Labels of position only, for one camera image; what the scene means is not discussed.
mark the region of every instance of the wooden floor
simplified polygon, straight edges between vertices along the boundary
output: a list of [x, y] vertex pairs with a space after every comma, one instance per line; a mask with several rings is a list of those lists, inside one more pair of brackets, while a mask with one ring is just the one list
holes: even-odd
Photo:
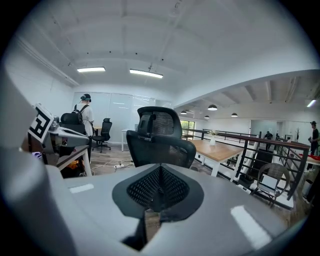
[[[103, 148], [102, 153], [100, 153], [99, 148], [95, 148], [91, 152], [91, 168], [95, 172], [95, 175], [111, 174], [115, 172], [115, 165], [118, 165], [121, 162], [123, 165], [132, 166], [132, 158], [127, 145], [124, 145], [124, 151], [121, 151], [121, 144], [108, 144], [111, 147], [111, 150], [108, 148]], [[205, 166], [202, 166], [199, 162], [193, 161], [193, 167], [196, 167], [200, 173], [211, 175], [211, 170]], [[294, 199], [294, 208], [292, 210], [287, 210], [277, 205], [272, 207], [272, 210], [279, 215], [287, 227], [293, 226], [298, 221], [302, 220], [307, 216], [310, 211], [310, 205], [306, 204], [302, 200], [302, 187], [306, 179], [314, 181], [318, 170], [314, 172], [304, 173], [302, 176], [302, 181], [300, 186], [297, 188], [293, 199]], [[261, 197], [255, 195], [255, 197], [261, 200], [263, 203], [268, 204], [268, 201], [262, 199]], [[156, 212], [151, 210], [146, 211], [146, 227], [147, 227], [147, 237], [150, 240], [153, 235], [160, 228], [159, 224], [159, 215]]]

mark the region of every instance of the linear light fixture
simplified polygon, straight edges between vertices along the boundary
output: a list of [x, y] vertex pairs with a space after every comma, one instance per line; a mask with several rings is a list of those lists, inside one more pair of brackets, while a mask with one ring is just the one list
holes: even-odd
[[217, 110], [217, 106], [214, 105], [214, 104], [211, 104], [210, 106], [208, 106], [208, 110], [211, 110], [211, 111], [214, 111], [214, 110]]
[[153, 72], [148, 72], [148, 71], [143, 71], [143, 70], [138, 70], [138, 69], [132, 69], [132, 68], [130, 68], [130, 73], [131, 74], [138, 74], [138, 75], [154, 77], [154, 78], [162, 78], [164, 76], [163, 74], [157, 74], [157, 73], [153, 73]]
[[101, 67], [86, 67], [86, 68], [78, 68], [77, 69], [78, 70], [78, 72], [79, 73], [83, 73], [83, 72], [104, 72], [104, 71], [106, 71], [106, 69], [103, 67], [103, 66], [101, 66]]
[[311, 102], [309, 103], [309, 105], [308, 106], [306, 106], [307, 108], [310, 108], [314, 103], [316, 102], [316, 100], [315, 99], [313, 99], [313, 100], [311, 100]]

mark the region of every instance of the wicker chair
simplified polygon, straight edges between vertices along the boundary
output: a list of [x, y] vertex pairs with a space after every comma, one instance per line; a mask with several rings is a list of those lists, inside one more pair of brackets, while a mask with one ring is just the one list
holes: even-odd
[[[266, 174], [267, 176], [270, 176], [274, 179], [277, 179], [276, 186], [274, 189], [269, 188], [269, 187], [263, 185], [262, 183], [260, 183], [261, 182], [261, 180], [260, 180], [261, 174]], [[279, 191], [277, 189], [277, 186], [278, 186], [278, 183], [281, 180], [283, 174], [285, 176], [285, 186], [282, 191]], [[271, 207], [272, 207], [274, 205], [277, 197], [279, 197], [287, 189], [287, 187], [289, 186], [289, 183], [290, 183], [290, 174], [289, 174], [289, 171], [287, 170], [287, 168], [285, 168], [283, 165], [278, 164], [278, 163], [267, 163], [267, 164], [263, 165], [259, 170], [258, 179], [257, 179], [257, 187], [252, 192], [252, 195], [255, 192], [257, 192], [258, 190], [261, 190], [261, 192], [263, 192], [269, 196], [269, 199], [270, 199], [269, 205], [272, 203], [271, 204]]]

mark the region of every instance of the vase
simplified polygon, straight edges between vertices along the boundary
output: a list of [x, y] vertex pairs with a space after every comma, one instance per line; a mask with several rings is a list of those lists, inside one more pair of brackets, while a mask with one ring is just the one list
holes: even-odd
[[211, 138], [210, 139], [210, 146], [214, 146], [214, 145], [216, 145], [216, 138]]

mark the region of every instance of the backpack strap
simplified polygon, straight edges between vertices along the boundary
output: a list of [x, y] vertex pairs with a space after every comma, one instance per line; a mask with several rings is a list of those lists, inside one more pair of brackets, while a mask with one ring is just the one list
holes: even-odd
[[84, 105], [83, 108], [81, 108], [80, 113], [82, 114], [82, 112], [85, 110], [86, 107], [89, 107], [89, 105]]

